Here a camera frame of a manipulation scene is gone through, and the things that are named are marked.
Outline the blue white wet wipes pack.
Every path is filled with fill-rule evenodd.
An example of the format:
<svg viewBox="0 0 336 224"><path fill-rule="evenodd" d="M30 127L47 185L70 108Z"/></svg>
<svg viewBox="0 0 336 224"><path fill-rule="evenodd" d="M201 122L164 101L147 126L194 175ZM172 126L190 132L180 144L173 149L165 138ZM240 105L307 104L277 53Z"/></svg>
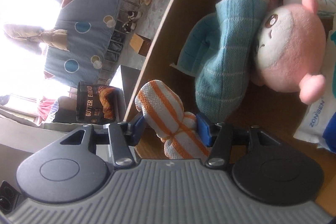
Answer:
<svg viewBox="0 0 336 224"><path fill-rule="evenodd" d="M321 71L326 78L326 91L309 106L294 138L335 153L335 30L329 32Z"/></svg>

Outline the pink plush toy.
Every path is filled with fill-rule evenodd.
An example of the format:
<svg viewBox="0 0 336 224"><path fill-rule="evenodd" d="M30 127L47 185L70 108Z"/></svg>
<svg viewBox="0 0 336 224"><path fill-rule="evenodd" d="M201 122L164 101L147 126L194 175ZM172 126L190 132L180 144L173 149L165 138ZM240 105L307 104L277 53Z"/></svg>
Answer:
<svg viewBox="0 0 336 224"><path fill-rule="evenodd" d="M306 105L322 97L326 35L317 12L317 0L301 0L266 14L253 49L254 84L280 93L298 92Z"/></svg>

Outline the orange striped white towel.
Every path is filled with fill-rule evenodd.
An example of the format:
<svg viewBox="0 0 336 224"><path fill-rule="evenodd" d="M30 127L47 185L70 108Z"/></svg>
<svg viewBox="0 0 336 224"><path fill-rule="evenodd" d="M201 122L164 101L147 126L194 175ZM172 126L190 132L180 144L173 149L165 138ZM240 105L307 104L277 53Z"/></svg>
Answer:
<svg viewBox="0 0 336 224"><path fill-rule="evenodd" d="M169 159L205 161L210 149L197 133L196 115L185 111L178 95L160 80L151 80L139 90L134 100L147 124L163 143Z"/></svg>

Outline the butter bread box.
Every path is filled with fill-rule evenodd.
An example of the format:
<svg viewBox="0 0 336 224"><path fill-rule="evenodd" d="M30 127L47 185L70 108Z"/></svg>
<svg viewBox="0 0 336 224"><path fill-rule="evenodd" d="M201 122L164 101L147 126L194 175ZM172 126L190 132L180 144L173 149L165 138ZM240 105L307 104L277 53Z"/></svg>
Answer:
<svg viewBox="0 0 336 224"><path fill-rule="evenodd" d="M80 81L77 86L77 121L88 124L106 124L115 121L116 96L115 87Z"/></svg>

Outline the brown cardboard box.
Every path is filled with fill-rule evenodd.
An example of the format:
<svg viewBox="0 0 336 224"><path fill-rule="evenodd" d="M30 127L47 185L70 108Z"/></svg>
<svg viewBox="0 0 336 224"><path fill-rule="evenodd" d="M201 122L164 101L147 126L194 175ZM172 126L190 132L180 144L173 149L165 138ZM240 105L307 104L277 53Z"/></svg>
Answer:
<svg viewBox="0 0 336 224"><path fill-rule="evenodd" d="M135 93L148 81L161 80L180 96L187 111L198 111L194 79L173 68L173 63L193 26L213 12L218 1L170 0L139 74ZM241 128L259 125L318 162L325 179L317 203L335 214L335 154L293 136L305 112L306 105L299 100L298 94L278 93L265 86L250 84L243 102L228 121Z"/></svg>

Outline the teal checked towel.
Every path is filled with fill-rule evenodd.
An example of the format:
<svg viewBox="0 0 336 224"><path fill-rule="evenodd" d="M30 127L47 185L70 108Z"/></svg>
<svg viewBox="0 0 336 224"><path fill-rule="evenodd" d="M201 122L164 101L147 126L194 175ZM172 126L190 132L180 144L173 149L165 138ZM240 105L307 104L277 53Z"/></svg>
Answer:
<svg viewBox="0 0 336 224"><path fill-rule="evenodd" d="M195 79L197 107L219 123L241 104L250 53L269 0L221 0L190 31L173 68Z"/></svg>

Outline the blue patterned quilt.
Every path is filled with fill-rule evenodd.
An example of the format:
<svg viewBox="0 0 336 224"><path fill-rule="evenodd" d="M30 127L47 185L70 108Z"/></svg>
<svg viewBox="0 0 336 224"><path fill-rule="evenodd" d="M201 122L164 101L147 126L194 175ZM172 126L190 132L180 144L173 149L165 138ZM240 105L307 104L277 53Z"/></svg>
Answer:
<svg viewBox="0 0 336 224"><path fill-rule="evenodd" d="M48 49L45 72L71 87L97 82L120 6L121 0L63 0L55 28L67 32L68 48Z"/></svg>

